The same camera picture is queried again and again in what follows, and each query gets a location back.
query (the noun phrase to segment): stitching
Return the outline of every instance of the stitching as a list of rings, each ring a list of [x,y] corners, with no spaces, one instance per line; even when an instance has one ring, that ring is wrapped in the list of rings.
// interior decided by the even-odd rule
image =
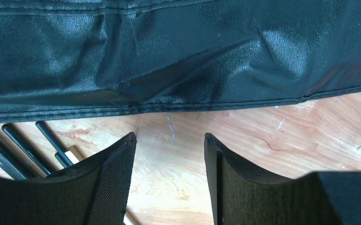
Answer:
[[[273,104],[279,104],[279,105],[286,105],[289,103],[298,103],[298,102],[302,102],[302,101],[307,101],[310,99],[317,99],[317,98],[326,98],[326,97],[330,97],[330,96],[336,96],[336,95],[344,95],[344,94],[348,94],[348,93],[352,93],[352,92],[359,92],[361,91],[361,86],[360,87],[355,87],[355,88],[349,88],[349,89],[345,89],[345,90],[336,90],[336,91],[329,91],[329,92],[323,92],[323,93],[315,93],[312,94],[308,97],[301,97],[301,98],[291,98],[291,99],[282,99],[282,100],[265,100],[261,103],[255,103],[252,104],[253,102],[240,102],[240,103],[187,103],[187,104],[168,104],[168,103],[162,103],[162,104],[158,104],[160,106],[156,106],[156,107],[149,107],[148,105],[157,105],[157,104],[143,104],[143,105],[135,105],[135,106],[121,106],[121,107],[100,107],[100,108],[75,108],[75,109],[62,109],[62,110],[45,110],[45,111],[23,111],[23,112],[2,112],[2,113],[8,113],[8,114],[14,114],[14,113],[33,113],[33,115],[19,115],[19,116],[0,116],[0,118],[26,118],[26,117],[33,117],[33,116],[61,116],[61,115],[84,115],[84,114],[91,114],[93,115],[97,115],[97,114],[103,114],[103,113],[123,113],[122,115],[129,115],[129,114],[133,114],[133,112],[137,112],[139,110],[156,110],[156,109],[160,109],[165,107],[166,105],[171,105],[171,106],[176,106],[177,108],[183,108],[183,109],[188,109],[188,108],[211,108],[211,109],[221,109],[221,108],[227,108],[227,107],[245,107],[245,106],[251,106],[251,107],[258,107],[258,106],[269,106],[269,105],[273,105]],[[142,109],[133,109],[130,110],[130,108],[136,108],[136,107],[142,107]],[[107,110],[106,112],[91,112],[91,110],[94,111],[98,111],[98,110]],[[87,110],[89,112],[63,112],[63,113],[49,113],[49,114],[43,114],[43,115],[38,115],[37,113],[44,113],[47,111],[51,111],[51,112],[58,112],[58,111],[74,111],[74,110]]]
[[[162,2],[156,2],[151,4],[146,4],[145,2],[136,2],[135,4],[129,4],[128,2],[113,3],[109,1],[102,1],[97,3],[82,2],[82,3],[58,3],[58,2],[48,2],[41,4],[42,2],[0,2],[0,10],[36,10],[36,11],[96,11],[96,10],[119,10],[119,11],[132,11],[135,9],[144,9],[149,8],[149,10],[154,10],[157,8],[162,8],[162,5],[173,4],[166,6],[176,7],[176,6],[187,6],[195,5],[201,3],[208,3],[213,1],[223,1],[223,0],[167,0]]]

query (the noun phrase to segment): wooden surface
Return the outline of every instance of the wooden surface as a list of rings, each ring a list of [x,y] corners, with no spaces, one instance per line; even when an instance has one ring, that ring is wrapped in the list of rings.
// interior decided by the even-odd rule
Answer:
[[[361,93],[280,107],[47,123],[66,146],[75,145],[85,156],[136,133],[128,207],[142,225],[213,224],[205,132],[248,160],[291,178],[312,170],[361,170]],[[34,122],[16,126],[60,168],[55,150]],[[1,129],[0,137],[13,146]],[[0,176],[6,176],[1,169]]]

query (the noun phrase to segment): wood grain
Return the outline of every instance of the wood grain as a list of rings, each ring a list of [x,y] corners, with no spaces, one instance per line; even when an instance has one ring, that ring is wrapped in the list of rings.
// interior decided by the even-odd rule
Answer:
[[[213,224],[205,132],[259,166],[291,178],[313,170],[361,170],[361,93],[280,107],[47,123],[67,147],[75,145],[85,157],[136,133],[128,207],[143,225]],[[61,168],[34,122],[16,126]],[[0,137],[20,152],[1,129]],[[0,176],[6,176],[1,169]]]

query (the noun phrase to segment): stitched seam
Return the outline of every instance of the stitched seam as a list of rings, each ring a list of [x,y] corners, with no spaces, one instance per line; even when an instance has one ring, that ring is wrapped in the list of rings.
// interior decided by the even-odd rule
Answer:
[[[343,94],[347,94],[347,93],[351,93],[351,92],[358,92],[361,91],[361,87],[356,87],[356,88],[349,88],[347,90],[336,90],[336,91],[330,91],[330,92],[323,92],[323,93],[316,93],[313,95],[310,95],[309,97],[301,97],[301,98],[291,98],[291,99],[282,99],[282,100],[265,100],[264,102],[261,103],[255,103],[255,104],[251,104],[252,102],[239,102],[239,103],[214,103],[214,104],[221,104],[222,106],[209,106],[212,103],[187,103],[187,104],[169,104],[169,103],[161,103],[161,104],[151,104],[151,105],[177,105],[178,107],[184,107],[184,108],[204,108],[204,106],[187,106],[187,105],[193,105],[193,104],[200,104],[200,105],[207,105],[206,107],[211,107],[211,108],[215,108],[215,109],[220,109],[220,108],[226,108],[226,107],[244,107],[244,106],[264,106],[264,105],[272,105],[272,104],[288,104],[288,103],[296,103],[296,102],[301,102],[301,101],[305,101],[305,100],[309,100],[312,98],[325,98],[328,96],[335,96],[335,95],[343,95]],[[74,110],[108,110],[108,112],[64,112],[64,113],[50,113],[50,114],[42,114],[42,116],[60,116],[60,115],[77,115],[77,114],[98,114],[98,113],[110,113],[112,111],[109,110],[116,110],[116,109],[121,109],[121,108],[125,108],[127,109],[126,111],[116,111],[118,113],[120,112],[126,112],[126,114],[132,114],[132,112],[138,111],[137,109],[134,110],[130,110],[130,108],[134,108],[134,107],[143,107],[149,104],[142,104],[142,105],[134,105],[134,106],[119,106],[119,107],[96,107],[96,108],[76,108],[76,109],[61,109],[61,110],[41,110],[41,111],[23,111],[23,112],[1,112],[1,113],[44,113],[47,111],[51,111],[51,112],[59,112],[59,111],[74,111]],[[162,108],[161,107],[146,107],[143,109],[150,109],[150,110],[154,110],[154,109],[159,109]],[[39,116],[37,114],[34,115],[19,115],[19,116],[0,116],[0,118],[22,118],[22,117],[32,117],[32,116]]]
[[[145,9],[148,8],[150,10],[154,10],[161,7],[163,5],[167,5],[166,8],[176,7],[176,6],[188,6],[195,5],[201,3],[208,3],[213,1],[222,1],[222,0],[167,0],[163,2],[157,2],[152,4],[145,4],[143,2],[138,2],[136,4],[130,4],[126,2],[113,3],[109,1],[97,2],[97,3],[58,3],[58,2],[0,2],[0,10],[36,10],[36,11],[95,11],[95,10],[136,10],[136,9]],[[127,4],[127,6],[121,7],[119,4]]]

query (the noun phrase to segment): black leather fabric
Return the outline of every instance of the black leather fabric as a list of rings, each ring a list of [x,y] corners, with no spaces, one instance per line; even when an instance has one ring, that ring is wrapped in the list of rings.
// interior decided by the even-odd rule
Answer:
[[[0,0],[0,122],[361,91],[361,0]]]

